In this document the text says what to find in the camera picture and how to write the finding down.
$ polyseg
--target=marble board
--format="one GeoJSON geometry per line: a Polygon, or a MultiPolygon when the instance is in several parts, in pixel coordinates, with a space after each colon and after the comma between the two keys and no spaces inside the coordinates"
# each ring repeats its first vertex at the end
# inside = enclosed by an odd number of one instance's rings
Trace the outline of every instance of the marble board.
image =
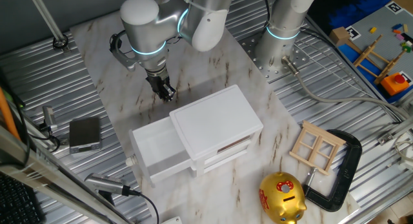
{"type": "MultiPolygon", "coordinates": [[[[173,101],[164,103],[152,92],[143,68],[137,66],[135,72],[129,72],[109,52],[110,36],[122,29],[115,12],[70,31],[126,157],[133,154],[129,130],[167,117],[170,111],[230,85],[238,85],[264,125],[258,144],[248,154],[199,178],[184,170],[151,188],[139,167],[132,167],[142,193],[156,204],[161,221],[180,216],[184,224],[272,223],[259,201],[261,180],[283,171],[304,182],[310,168],[288,155],[301,129],[238,42],[225,30],[218,45],[208,52],[198,52],[184,40],[167,45],[168,72],[177,92],[173,101]]],[[[123,42],[127,49],[127,39],[123,42]]],[[[317,173],[312,187],[328,194],[335,179],[331,170],[330,175],[317,173]]],[[[350,194],[337,212],[305,203],[307,211],[298,223],[339,223],[359,208],[350,194]]]]}

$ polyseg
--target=metal post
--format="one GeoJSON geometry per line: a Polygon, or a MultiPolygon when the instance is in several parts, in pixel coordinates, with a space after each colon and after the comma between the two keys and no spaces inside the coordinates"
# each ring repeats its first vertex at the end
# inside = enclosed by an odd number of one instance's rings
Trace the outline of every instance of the metal post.
{"type": "Polygon", "coordinates": [[[67,36],[62,34],[60,31],[59,27],[57,27],[56,22],[53,20],[52,15],[50,15],[50,12],[47,10],[43,0],[32,0],[34,5],[36,5],[37,10],[45,20],[47,26],[49,26],[50,31],[52,31],[52,34],[55,38],[55,41],[53,42],[53,46],[55,48],[63,49],[63,51],[69,52],[70,49],[68,47],[68,39],[67,36]]]}

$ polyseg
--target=gray cable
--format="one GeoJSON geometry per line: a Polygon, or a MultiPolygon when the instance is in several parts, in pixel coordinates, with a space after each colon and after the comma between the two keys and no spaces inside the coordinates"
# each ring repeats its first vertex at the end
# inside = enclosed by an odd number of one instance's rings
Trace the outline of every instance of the gray cable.
{"type": "Polygon", "coordinates": [[[339,102],[350,102],[350,101],[369,101],[369,102],[373,102],[379,105],[384,105],[388,108],[390,108],[391,110],[396,111],[397,113],[401,114],[405,119],[408,119],[410,116],[408,113],[406,113],[404,110],[402,110],[401,108],[395,107],[394,105],[391,105],[387,102],[381,101],[379,99],[375,99],[375,98],[370,98],[370,97],[348,97],[348,98],[341,98],[341,99],[326,99],[326,98],[322,98],[322,97],[318,97],[317,95],[313,94],[308,88],[307,86],[304,84],[303,79],[301,78],[301,76],[299,75],[299,73],[296,74],[296,77],[299,81],[299,83],[301,84],[301,86],[303,87],[304,91],[313,99],[316,99],[320,102],[325,102],[325,103],[339,103],[339,102]]]}

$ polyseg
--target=gold piggy bank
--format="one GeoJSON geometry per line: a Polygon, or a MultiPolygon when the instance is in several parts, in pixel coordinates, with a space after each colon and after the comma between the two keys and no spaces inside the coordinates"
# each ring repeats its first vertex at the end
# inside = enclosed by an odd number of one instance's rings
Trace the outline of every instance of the gold piggy bank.
{"type": "Polygon", "coordinates": [[[307,209],[300,182],[285,172],[276,172],[263,179],[259,199],[265,213],[277,224],[296,224],[307,209]]]}

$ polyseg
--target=black device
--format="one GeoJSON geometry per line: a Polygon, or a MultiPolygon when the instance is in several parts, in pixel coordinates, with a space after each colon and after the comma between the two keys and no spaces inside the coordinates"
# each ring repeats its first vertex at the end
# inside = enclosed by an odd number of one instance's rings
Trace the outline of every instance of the black device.
{"type": "Polygon", "coordinates": [[[341,130],[328,130],[328,132],[345,140],[347,143],[347,152],[337,173],[337,179],[334,182],[328,197],[310,187],[309,183],[311,182],[311,179],[308,184],[303,185],[303,190],[307,199],[329,212],[335,212],[339,210],[344,203],[351,182],[353,181],[354,174],[356,173],[357,166],[359,165],[363,149],[360,141],[349,133],[341,130]]]}
{"type": "Polygon", "coordinates": [[[98,117],[73,120],[69,123],[70,153],[100,150],[101,127],[98,117]]]}
{"type": "Polygon", "coordinates": [[[0,174],[0,224],[38,224],[45,220],[33,189],[0,174]]]}

